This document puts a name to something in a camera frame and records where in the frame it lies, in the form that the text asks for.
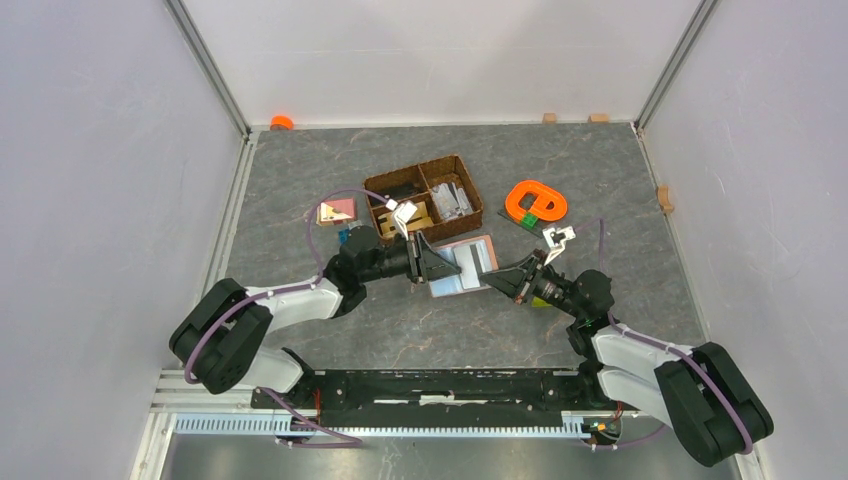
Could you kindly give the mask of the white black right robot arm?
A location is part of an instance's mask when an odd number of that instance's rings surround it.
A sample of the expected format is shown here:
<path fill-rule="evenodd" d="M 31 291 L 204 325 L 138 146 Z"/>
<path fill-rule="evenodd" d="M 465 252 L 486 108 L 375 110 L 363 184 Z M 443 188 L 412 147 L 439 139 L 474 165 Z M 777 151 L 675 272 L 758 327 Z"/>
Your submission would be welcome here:
<path fill-rule="evenodd" d="M 637 408 L 670 428 L 706 467 L 749 454 L 773 434 L 770 412 L 723 346 L 676 345 L 630 328 L 612 314 L 612 280 L 605 273 L 588 269 L 569 279 L 536 250 L 479 279 L 517 304 L 541 299 L 572 317 L 568 339 L 585 359 L 577 382 L 585 405 L 614 401 Z"/>

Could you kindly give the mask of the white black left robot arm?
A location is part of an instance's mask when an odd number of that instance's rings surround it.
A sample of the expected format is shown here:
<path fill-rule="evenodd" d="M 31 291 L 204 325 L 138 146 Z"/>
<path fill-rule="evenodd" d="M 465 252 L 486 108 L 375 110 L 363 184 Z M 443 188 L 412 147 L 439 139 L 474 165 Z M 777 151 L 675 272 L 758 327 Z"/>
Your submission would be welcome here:
<path fill-rule="evenodd" d="M 396 235 L 383 244 L 377 231 L 355 227 L 323 271 L 310 279 L 269 288 L 217 281 L 171 335 L 169 350 L 184 378 L 211 394 L 240 383 L 269 387 L 290 407 L 306 405 L 314 381 L 293 353 L 270 351 L 266 336 L 307 321 L 340 318 L 359 306 L 369 282 L 404 276 L 416 284 L 458 275 L 424 235 Z"/>

